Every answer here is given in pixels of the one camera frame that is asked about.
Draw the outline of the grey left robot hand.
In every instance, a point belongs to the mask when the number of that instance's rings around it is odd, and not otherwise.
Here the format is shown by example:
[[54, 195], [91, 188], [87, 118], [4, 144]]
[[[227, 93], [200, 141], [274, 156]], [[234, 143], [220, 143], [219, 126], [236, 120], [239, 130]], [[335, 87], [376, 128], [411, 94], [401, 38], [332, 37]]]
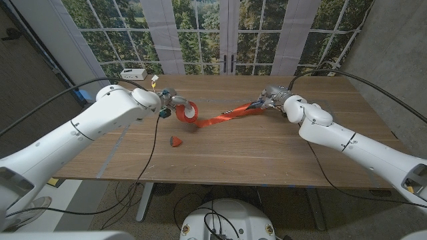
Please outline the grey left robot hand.
[[183, 105], [186, 109], [192, 110], [193, 106], [189, 101], [178, 95], [176, 90], [173, 88], [165, 88], [159, 93], [159, 98], [162, 105], [167, 108], [176, 108], [177, 105]]

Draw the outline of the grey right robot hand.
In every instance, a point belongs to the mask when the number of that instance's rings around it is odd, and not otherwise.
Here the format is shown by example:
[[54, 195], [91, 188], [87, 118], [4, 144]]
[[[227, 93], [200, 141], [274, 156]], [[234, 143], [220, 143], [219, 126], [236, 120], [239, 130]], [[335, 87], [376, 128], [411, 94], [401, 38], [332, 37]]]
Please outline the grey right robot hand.
[[291, 97], [291, 91], [281, 85], [267, 85], [254, 103], [257, 108], [281, 107]]

